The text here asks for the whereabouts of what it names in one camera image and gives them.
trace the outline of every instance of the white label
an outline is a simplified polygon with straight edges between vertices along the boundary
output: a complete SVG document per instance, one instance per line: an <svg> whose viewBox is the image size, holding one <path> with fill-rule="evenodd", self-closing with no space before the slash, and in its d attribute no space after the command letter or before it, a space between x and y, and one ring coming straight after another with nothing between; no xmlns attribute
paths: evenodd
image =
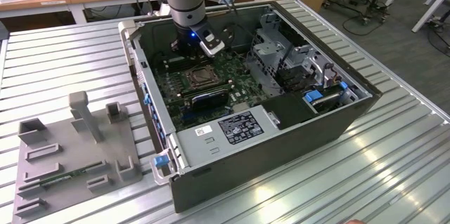
<svg viewBox="0 0 450 224"><path fill-rule="evenodd" d="M201 128L195 129L196 136L200 136L200 135L211 133L211 132L212 132L212 128L208 125L201 127Z"/></svg>
<svg viewBox="0 0 450 224"><path fill-rule="evenodd" d="M49 4L65 4L65 0L61 0L61 1L49 1L49 2L41 2L41 5L49 5Z"/></svg>

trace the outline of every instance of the motherboard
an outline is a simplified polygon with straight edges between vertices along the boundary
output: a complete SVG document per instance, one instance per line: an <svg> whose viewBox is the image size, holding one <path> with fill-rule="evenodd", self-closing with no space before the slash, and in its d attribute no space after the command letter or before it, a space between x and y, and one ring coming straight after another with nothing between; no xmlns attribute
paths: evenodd
<svg viewBox="0 0 450 224"><path fill-rule="evenodd" d="M161 60L153 71L165 107L177 131L243 111L268 98L241 60L227 51L192 63Z"/></svg>

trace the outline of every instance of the cpu socket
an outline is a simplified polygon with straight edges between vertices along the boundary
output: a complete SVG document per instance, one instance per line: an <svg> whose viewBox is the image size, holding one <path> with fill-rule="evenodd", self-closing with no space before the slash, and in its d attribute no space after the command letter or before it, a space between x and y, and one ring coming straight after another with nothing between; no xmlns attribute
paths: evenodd
<svg viewBox="0 0 450 224"><path fill-rule="evenodd" d="M213 73L213 69L209 65L187 71L185 75L189 80L191 87L195 89L219 82L219 77Z"/></svg>

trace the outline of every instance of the gray fixture post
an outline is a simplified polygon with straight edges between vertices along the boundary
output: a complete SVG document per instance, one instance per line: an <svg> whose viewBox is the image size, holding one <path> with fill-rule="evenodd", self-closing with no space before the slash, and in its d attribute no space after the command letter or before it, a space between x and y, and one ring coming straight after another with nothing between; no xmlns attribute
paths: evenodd
<svg viewBox="0 0 450 224"><path fill-rule="evenodd" d="M85 91L78 91L69 94L69 106L78 112L96 142L100 142L102 140L102 135L98 129L97 122L89 112L89 109L86 108L88 103L89 101L86 99Z"/></svg>

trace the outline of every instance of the floor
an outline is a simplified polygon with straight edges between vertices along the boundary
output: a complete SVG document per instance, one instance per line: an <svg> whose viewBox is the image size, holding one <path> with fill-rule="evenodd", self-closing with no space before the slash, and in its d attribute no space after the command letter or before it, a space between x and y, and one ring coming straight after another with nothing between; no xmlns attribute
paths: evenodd
<svg viewBox="0 0 450 224"><path fill-rule="evenodd" d="M387 68L450 114L450 57L446 57L430 45L428 28L424 26L418 33L411 28L427 10L426 0L395 0L389 7L389 16L384 24L367 36L349 34L341 23L356 13L339 7L320 9L324 19L368 51ZM442 15L448 6L442 5L436 15ZM365 33L377 22L363 26L349 21L345 27L355 33ZM450 42L447 27L442 33ZM431 33L432 43L444 50L444 43Z"/></svg>

